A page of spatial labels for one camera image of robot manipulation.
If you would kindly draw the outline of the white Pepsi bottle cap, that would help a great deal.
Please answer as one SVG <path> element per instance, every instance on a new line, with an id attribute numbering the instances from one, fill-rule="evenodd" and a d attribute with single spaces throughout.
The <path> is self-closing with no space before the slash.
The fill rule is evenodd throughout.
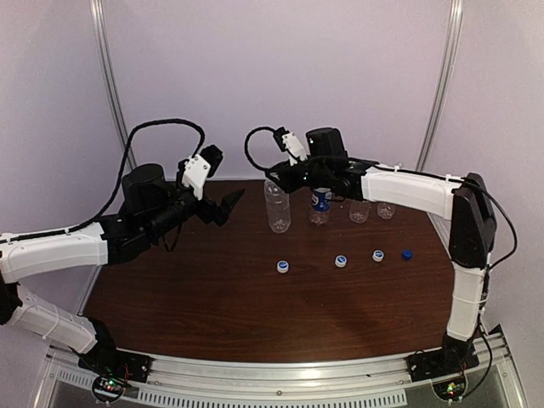
<path id="1" fill-rule="evenodd" d="M 347 265 L 347 258 L 344 255 L 337 255 L 335 258 L 335 265 L 338 268 L 344 268 Z"/>

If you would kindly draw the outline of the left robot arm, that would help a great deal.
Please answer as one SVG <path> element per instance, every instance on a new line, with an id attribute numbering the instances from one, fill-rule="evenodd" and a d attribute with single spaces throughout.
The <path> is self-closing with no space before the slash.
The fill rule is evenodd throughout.
<path id="1" fill-rule="evenodd" d="M 82 228 L 1 236 L 1 322 L 62 343 L 96 371 L 112 373 L 122 358 L 100 320 L 76 316 L 20 284 L 32 275 L 72 267 L 124 264 L 164 242 L 191 217 L 222 226 L 244 192 L 210 200 L 204 185 L 212 167 L 194 159 L 183 163 L 181 179 L 166 181 L 162 166 L 144 164 L 122 177 L 118 214 L 100 216 Z"/>

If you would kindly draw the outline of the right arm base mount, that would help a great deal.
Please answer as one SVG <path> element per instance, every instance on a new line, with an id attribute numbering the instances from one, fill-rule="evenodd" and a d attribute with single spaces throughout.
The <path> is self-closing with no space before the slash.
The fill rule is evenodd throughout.
<path id="1" fill-rule="evenodd" d="M 413 383 L 429 380 L 434 395 L 447 403 L 461 402 L 468 392 L 467 370 L 479 365 L 474 346 L 463 353 L 453 348 L 418 350 L 405 358 Z"/>

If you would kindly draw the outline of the white Pocari Sweat cap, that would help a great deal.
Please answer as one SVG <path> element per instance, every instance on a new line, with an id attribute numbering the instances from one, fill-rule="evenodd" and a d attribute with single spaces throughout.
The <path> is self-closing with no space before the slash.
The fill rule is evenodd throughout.
<path id="1" fill-rule="evenodd" d="M 372 259 L 377 263 L 382 262 L 384 259 L 384 252 L 381 250 L 375 250 L 372 254 Z"/>

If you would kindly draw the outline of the clear plastic bottle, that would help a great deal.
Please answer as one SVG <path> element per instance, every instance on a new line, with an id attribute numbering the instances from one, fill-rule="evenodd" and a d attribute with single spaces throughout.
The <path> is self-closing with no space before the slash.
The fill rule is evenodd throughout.
<path id="1" fill-rule="evenodd" d="M 263 192 L 269 227 L 277 234 L 287 232 L 292 223 L 290 196 L 270 180 L 264 181 Z"/>

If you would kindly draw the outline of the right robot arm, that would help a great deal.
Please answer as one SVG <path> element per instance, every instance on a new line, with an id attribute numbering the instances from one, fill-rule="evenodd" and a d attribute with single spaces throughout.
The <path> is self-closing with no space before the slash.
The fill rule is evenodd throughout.
<path id="1" fill-rule="evenodd" d="M 414 382 L 476 366 L 472 343 L 486 302 L 496 233 L 483 179 L 476 173 L 454 179 L 351 158 L 333 127 L 308 132 L 306 146 L 283 127 L 272 134 L 288 158 L 265 170 L 266 177 L 287 194 L 309 187 L 314 213 L 328 212 L 332 196 L 339 196 L 409 207 L 450 221 L 447 251 L 455 273 L 450 318 L 441 347 L 410 355 L 407 365 Z"/>

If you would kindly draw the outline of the blue label plastic bottle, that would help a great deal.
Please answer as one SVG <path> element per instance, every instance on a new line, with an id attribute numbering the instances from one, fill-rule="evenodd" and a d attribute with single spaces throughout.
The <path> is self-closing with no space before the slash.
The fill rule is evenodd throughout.
<path id="1" fill-rule="evenodd" d="M 379 202 L 377 204 L 377 216 L 383 220 L 390 220 L 395 214 L 396 206 L 388 202 Z"/>

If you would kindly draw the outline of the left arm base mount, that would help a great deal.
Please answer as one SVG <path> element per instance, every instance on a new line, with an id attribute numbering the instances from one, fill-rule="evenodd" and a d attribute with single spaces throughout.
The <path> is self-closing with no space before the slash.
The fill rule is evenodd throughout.
<path id="1" fill-rule="evenodd" d="M 147 354 L 122 351 L 112 342 L 98 342 L 87 353 L 71 352 L 78 358 L 78 366 L 92 371 L 96 377 L 90 386 L 94 398 L 110 406 L 133 383 L 146 383 L 152 358 Z"/>

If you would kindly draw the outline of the Pepsi label plastic bottle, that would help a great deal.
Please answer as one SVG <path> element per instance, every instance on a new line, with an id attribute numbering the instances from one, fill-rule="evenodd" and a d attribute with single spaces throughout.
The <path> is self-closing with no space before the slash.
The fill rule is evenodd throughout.
<path id="1" fill-rule="evenodd" d="M 317 188 L 312 190 L 311 210 L 309 214 L 310 223 L 316 226 L 323 226 L 328 223 L 331 198 L 332 192 L 328 188 Z"/>

